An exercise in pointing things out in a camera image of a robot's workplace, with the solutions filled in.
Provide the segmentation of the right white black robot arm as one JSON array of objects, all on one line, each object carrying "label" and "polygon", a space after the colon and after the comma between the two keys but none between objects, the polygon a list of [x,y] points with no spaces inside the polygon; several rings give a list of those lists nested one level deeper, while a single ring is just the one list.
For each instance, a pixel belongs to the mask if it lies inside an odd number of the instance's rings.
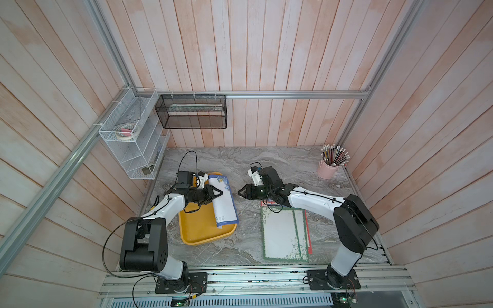
[{"label": "right white black robot arm", "polygon": [[307,272],[310,288],[360,288],[354,267],[380,228],[362,199],[356,195],[345,198],[323,195],[297,184],[285,184],[272,166],[250,168],[248,175],[253,183],[238,191],[244,199],[274,201],[277,205],[306,210],[335,222],[340,246],[326,270]]}]

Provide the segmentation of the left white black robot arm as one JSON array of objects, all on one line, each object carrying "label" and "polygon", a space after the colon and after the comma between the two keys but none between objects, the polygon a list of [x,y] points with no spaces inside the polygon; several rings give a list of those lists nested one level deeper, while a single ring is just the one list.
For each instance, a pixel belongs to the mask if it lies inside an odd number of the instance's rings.
[{"label": "left white black robot arm", "polygon": [[123,271],[149,272],[170,292],[191,291],[188,265],[169,255],[167,226],[188,203],[201,207],[224,195],[208,180],[207,173],[180,171],[155,209],[127,220],[119,261]]}]

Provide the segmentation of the yellow plastic storage tray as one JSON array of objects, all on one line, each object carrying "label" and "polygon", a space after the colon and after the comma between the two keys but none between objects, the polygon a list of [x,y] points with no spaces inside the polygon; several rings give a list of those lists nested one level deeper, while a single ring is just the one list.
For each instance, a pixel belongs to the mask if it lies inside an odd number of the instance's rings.
[{"label": "yellow plastic storage tray", "polygon": [[229,237],[238,226],[238,224],[235,224],[218,228],[214,217],[213,202],[203,205],[195,213],[185,213],[182,210],[179,213],[179,223],[182,241],[190,246],[202,245]]}]

